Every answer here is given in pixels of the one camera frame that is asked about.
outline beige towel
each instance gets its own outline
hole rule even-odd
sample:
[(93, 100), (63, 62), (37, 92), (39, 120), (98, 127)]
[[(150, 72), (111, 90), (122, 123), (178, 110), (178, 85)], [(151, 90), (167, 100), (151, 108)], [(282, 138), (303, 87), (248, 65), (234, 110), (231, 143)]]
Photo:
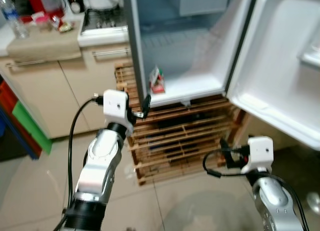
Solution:
[(81, 57), (78, 44), (80, 22), (74, 24), (74, 29), (59, 33), (52, 31), (40, 32), (36, 26), (29, 28), (29, 37), (15, 39), (7, 47), (9, 57), (14, 61), (59, 61)]

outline open refrigerator door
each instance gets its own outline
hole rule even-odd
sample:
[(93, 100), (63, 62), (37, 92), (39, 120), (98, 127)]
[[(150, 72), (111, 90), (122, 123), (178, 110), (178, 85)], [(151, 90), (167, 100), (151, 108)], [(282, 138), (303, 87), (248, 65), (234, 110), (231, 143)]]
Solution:
[(320, 151), (319, 23), (320, 0), (256, 0), (227, 97)]

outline red panel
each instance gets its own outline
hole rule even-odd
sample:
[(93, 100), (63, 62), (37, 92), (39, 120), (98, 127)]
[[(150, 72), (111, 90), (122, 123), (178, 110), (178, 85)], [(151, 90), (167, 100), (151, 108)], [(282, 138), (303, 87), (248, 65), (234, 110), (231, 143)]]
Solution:
[(56, 9), (52, 12), (46, 12), (46, 9), (42, 3), (42, 0), (29, 0), (29, 1), (35, 13), (43, 11), (44, 13), (47, 13), (50, 17), (58, 16), (59, 18), (62, 18), (65, 15), (63, 7), (60, 7), (59, 9)]
[(38, 157), (40, 157), (42, 148), (37, 144), (37, 142), (32, 138), (32, 136), (25, 130), (25, 128), (12, 114), (12, 111), (14, 110), (17, 101), (18, 99), (15, 96), (15, 94), (11, 91), (10, 87), (3, 81), (0, 85), (0, 105), (3, 107), (4, 111), (6, 112), (14, 126), (19, 130), (24, 140), (28, 143), (30, 148), (32, 148), (33, 152)]

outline gas stove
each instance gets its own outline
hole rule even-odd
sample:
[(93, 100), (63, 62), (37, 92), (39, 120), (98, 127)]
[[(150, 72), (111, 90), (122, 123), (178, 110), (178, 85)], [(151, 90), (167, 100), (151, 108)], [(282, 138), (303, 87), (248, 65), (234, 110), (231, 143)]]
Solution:
[(127, 28), (123, 8), (113, 9), (87, 9), (84, 15), (81, 35), (101, 34), (106, 30)]

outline food package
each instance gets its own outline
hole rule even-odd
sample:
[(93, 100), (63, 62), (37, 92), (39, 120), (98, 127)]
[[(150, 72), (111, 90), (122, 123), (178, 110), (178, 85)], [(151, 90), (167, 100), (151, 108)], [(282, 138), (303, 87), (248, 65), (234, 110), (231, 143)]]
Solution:
[(157, 66), (154, 67), (149, 75), (149, 85), (153, 94), (161, 94), (165, 92), (164, 74)]

